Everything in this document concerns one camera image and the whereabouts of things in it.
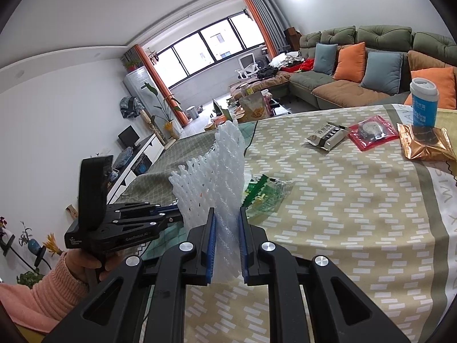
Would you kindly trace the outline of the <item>person's left hand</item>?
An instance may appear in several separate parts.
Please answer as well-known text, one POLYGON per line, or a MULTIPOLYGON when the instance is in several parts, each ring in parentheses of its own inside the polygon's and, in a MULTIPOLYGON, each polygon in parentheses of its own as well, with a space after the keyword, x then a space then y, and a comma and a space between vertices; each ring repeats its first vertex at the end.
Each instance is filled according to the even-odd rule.
MULTIPOLYGON (((123 257, 115 253, 108 258, 104 265, 104 271, 99 275, 99 279, 105 279, 121 262, 123 257)), ((66 253, 65 264, 72 276, 84 283, 87 281, 87 270, 97 270, 102 267, 101 262, 95 257, 88 255, 81 249, 71 249, 66 253)))

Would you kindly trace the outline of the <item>pink sleeved left forearm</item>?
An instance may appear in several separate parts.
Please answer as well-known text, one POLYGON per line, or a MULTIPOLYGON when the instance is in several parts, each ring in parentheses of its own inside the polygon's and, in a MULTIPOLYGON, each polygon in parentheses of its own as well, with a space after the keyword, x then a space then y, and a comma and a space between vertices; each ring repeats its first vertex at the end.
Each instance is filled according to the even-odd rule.
POLYGON ((85 298, 88 286, 68 267, 71 252, 32 288, 1 284, 1 303, 14 323, 39 333, 48 333, 85 298))

